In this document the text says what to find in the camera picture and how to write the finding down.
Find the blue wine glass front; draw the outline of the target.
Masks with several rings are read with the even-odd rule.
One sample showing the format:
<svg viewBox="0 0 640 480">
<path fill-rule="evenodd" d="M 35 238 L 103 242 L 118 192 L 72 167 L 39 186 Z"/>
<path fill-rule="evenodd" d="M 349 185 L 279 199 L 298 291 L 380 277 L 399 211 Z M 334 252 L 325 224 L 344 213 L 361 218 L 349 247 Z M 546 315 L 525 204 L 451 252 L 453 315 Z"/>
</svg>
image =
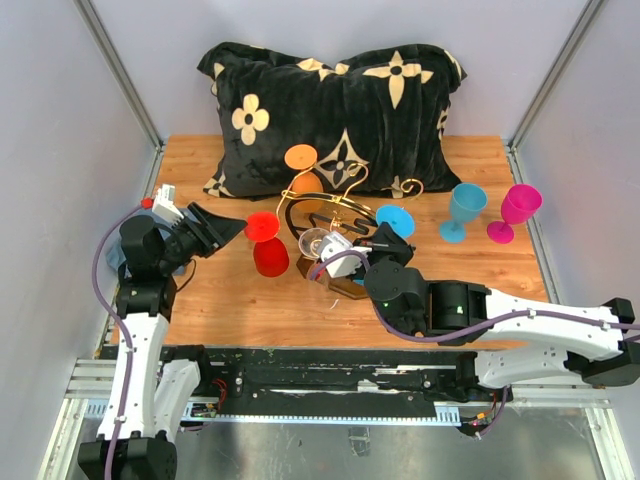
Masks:
<svg viewBox="0 0 640 480">
<path fill-rule="evenodd" d="M 392 230 L 401 238 L 407 239 L 415 232 L 416 225 L 413 216 L 404 208 L 396 205 L 383 205 L 376 211 L 376 222 L 381 225 L 388 223 Z"/>
</svg>

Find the blue wine glass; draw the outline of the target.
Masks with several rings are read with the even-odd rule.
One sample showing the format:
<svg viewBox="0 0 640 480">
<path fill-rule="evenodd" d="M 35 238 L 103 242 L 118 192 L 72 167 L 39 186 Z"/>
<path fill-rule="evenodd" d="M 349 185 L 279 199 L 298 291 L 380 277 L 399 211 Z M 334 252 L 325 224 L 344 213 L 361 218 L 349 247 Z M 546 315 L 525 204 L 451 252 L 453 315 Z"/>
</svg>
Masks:
<svg viewBox="0 0 640 480">
<path fill-rule="evenodd" d="M 466 225 L 474 221 L 486 208 L 485 190 L 473 183 L 460 183 L 452 190 L 449 203 L 451 219 L 442 223 L 439 233 L 449 243 L 460 243 L 467 236 Z"/>
<path fill-rule="evenodd" d="M 383 205 L 376 211 L 376 222 L 381 225 L 388 223 L 392 230 L 401 238 L 407 239 L 415 232 L 416 225 L 413 216 L 404 208 L 396 205 Z"/>
</svg>

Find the red plastic wine glass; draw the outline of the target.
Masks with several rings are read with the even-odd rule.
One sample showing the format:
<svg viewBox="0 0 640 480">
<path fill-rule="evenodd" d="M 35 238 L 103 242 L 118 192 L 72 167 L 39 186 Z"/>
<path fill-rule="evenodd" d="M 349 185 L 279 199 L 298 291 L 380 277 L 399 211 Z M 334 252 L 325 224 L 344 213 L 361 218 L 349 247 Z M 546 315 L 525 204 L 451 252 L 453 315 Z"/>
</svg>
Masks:
<svg viewBox="0 0 640 480">
<path fill-rule="evenodd" d="M 280 222 L 268 211 L 251 214 L 244 230 L 246 237 L 254 243 L 253 259 L 259 274 L 274 278 L 289 267 L 289 255 L 284 243 L 277 237 Z"/>
</svg>

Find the blue cloth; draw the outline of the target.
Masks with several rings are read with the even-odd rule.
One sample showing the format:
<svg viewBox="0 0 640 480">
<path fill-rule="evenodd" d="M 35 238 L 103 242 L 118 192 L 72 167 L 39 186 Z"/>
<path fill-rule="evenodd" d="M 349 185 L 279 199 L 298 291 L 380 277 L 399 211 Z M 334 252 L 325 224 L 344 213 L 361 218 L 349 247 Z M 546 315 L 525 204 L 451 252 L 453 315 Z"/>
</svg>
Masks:
<svg viewBox="0 0 640 480">
<path fill-rule="evenodd" d="M 120 265 L 126 260 L 122 249 L 120 228 L 124 225 L 126 220 L 129 220 L 137 215 L 140 215 L 140 212 L 138 210 L 135 210 L 132 214 L 126 216 L 110 234 L 107 250 L 104 253 L 104 258 L 107 266 L 114 272 L 117 272 Z"/>
</svg>

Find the magenta plastic wine glass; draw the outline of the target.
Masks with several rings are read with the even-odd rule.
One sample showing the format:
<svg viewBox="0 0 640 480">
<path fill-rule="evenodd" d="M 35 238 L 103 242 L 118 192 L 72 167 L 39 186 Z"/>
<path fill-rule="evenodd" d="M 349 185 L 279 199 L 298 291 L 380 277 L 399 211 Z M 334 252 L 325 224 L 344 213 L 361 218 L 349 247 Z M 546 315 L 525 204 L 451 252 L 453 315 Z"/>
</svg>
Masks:
<svg viewBox="0 0 640 480">
<path fill-rule="evenodd" d="M 501 204 L 501 221 L 491 222 L 488 237 L 498 244 L 508 244 L 515 237 L 514 226 L 526 223 L 543 205 L 542 194 L 532 185 L 515 184 Z"/>
</svg>

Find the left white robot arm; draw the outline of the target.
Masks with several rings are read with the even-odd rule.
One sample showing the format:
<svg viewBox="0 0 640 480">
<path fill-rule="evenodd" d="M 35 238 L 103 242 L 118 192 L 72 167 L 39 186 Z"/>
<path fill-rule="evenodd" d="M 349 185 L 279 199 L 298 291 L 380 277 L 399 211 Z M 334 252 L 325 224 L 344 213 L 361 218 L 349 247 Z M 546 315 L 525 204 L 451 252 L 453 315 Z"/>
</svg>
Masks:
<svg viewBox="0 0 640 480">
<path fill-rule="evenodd" d="M 175 437 L 192 395 L 207 393 L 214 370 L 202 345 L 176 347 L 162 361 L 178 287 L 174 272 L 206 259 L 247 226 L 192 202 L 186 211 L 146 199 L 116 222 L 124 260 L 113 301 L 99 302 L 120 331 L 109 403 L 94 441 L 80 445 L 89 479 L 173 479 Z"/>
</svg>

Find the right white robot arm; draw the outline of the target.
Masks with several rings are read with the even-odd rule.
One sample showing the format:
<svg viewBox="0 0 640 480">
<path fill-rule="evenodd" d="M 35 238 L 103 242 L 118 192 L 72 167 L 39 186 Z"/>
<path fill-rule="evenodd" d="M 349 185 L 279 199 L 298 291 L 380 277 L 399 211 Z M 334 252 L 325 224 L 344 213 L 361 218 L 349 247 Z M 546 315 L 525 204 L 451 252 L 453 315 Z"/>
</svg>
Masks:
<svg viewBox="0 0 640 480">
<path fill-rule="evenodd" d="M 639 379 L 639 343 L 624 337 L 637 326 L 626 299 L 574 307 L 524 299 L 476 283 L 427 280 L 408 264 L 414 246 L 388 223 L 355 244 L 368 250 L 360 275 L 389 333 L 439 346 L 522 342 L 520 348 L 477 352 L 459 361 L 452 378 L 463 399 L 549 377 L 575 377 L 595 387 L 629 386 Z"/>
</svg>

